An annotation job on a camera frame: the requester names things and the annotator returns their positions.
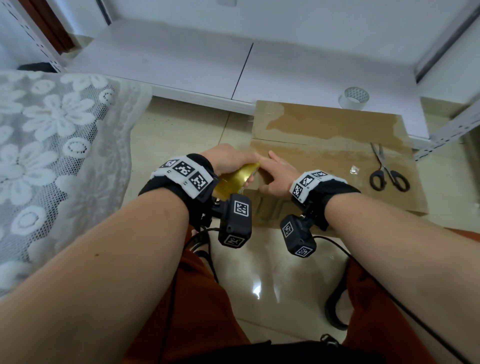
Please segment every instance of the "white marker band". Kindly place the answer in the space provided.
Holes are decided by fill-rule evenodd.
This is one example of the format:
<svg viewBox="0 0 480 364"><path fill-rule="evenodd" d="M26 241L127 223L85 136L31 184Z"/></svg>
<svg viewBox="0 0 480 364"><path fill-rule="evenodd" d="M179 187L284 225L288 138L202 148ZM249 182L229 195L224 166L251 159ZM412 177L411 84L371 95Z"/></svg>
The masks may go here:
<svg viewBox="0 0 480 364"><path fill-rule="evenodd" d="M313 190L320 182L326 182L330 180L340 181L347 183L343 178L339 178L323 172L322 170L311 170L303 173L290 187L290 193L293 197L304 203L311 190Z"/></svg>
<svg viewBox="0 0 480 364"><path fill-rule="evenodd" d="M187 156L170 158L152 173L150 179L161 176L179 184L191 198L196 198L213 181L203 166Z"/></svg>

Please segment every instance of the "scissors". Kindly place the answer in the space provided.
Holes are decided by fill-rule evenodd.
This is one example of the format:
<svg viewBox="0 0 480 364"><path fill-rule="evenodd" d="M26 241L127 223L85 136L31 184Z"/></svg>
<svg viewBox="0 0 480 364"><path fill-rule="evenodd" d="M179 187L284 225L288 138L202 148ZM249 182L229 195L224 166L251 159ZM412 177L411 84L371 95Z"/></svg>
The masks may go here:
<svg viewBox="0 0 480 364"><path fill-rule="evenodd" d="M385 185L387 184L384 173L385 171L388 174L388 177L390 177L390 180L392 181L393 186L395 186L396 189L401 192L408 191L410 189L410 183L405 178L405 176L401 173L398 173L396 170L388 169L385 165L385 154L382 145L378 145L378 151L373 143L370 143L370 145L372 146L372 149L377 156L378 161L380 162L380 168L370 175L370 186L372 186L372 188L376 191L383 191L385 189ZM378 179L380 180L380 186L375 183L375 177L378 177ZM400 183L399 180L403 181L405 187Z"/></svg>

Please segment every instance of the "white lace fabric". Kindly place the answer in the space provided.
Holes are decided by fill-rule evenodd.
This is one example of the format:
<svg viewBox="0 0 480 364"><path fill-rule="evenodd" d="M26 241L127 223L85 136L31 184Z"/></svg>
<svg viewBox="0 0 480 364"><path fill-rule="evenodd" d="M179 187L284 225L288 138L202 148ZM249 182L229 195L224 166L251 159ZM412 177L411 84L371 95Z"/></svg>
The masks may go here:
<svg viewBox="0 0 480 364"><path fill-rule="evenodd" d="M151 88L0 71L0 299L120 208Z"/></svg>

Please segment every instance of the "forearm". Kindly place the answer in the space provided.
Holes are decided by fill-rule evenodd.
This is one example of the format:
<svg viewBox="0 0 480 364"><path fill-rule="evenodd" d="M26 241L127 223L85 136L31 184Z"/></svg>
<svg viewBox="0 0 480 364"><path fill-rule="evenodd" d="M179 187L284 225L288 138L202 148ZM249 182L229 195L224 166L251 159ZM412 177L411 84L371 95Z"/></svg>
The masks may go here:
<svg viewBox="0 0 480 364"><path fill-rule="evenodd" d="M2 302L0 358L120 359L168 288L187 227L184 203L160 189L78 238Z"/></svg>
<svg viewBox="0 0 480 364"><path fill-rule="evenodd" d="M361 194L325 217L352 255L429 326L468 352L480 329L480 244Z"/></svg>

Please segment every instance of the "brown cardboard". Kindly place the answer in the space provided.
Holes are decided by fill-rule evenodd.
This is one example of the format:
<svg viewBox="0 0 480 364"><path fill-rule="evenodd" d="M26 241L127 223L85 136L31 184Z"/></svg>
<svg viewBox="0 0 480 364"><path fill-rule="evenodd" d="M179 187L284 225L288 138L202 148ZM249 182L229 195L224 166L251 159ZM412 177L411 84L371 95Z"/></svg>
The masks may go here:
<svg viewBox="0 0 480 364"><path fill-rule="evenodd" d="M398 191L388 177L385 190L370 187L370 174L380 167L370 142L383 145L388 166L409 180L409 191ZM428 213L400 115L257 101L251 147L264 156L273 150L300 172L320 169L346 179L371 197L418 215ZM350 173L352 166L359 169L358 174ZM257 191L270 178L260 171L244 193L252 200L254 225L279 228L282 218L300 211L290 201Z"/></svg>

